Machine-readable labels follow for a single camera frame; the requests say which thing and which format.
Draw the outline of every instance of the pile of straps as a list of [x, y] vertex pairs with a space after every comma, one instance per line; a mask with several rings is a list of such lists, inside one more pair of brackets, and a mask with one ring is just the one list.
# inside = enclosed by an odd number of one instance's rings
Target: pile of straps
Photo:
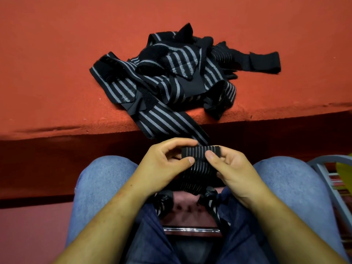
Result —
[[90, 73], [149, 139], [189, 137], [208, 145], [209, 136], [185, 110], [203, 105], [219, 120], [233, 105], [236, 88], [229, 79], [237, 70], [278, 73], [279, 54], [244, 54], [224, 41], [213, 46], [212, 37], [194, 37], [188, 23], [178, 32], [150, 34], [147, 46], [127, 61], [109, 52]]

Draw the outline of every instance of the blue jeans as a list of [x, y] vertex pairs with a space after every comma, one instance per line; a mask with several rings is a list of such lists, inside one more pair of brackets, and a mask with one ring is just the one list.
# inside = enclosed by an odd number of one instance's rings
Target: blue jeans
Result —
[[[348, 261], [337, 229], [331, 200], [318, 174], [305, 162], [272, 157], [254, 165], [262, 180], [337, 253]], [[118, 156], [94, 160], [78, 178], [66, 245], [130, 178], [137, 164]], [[277, 263], [265, 235], [252, 213], [228, 188], [218, 196], [219, 215], [231, 223], [217, 263]], [[126, 254], [126, 263], [180, 264], [152, 204], [145, 204], [140, 224]]]

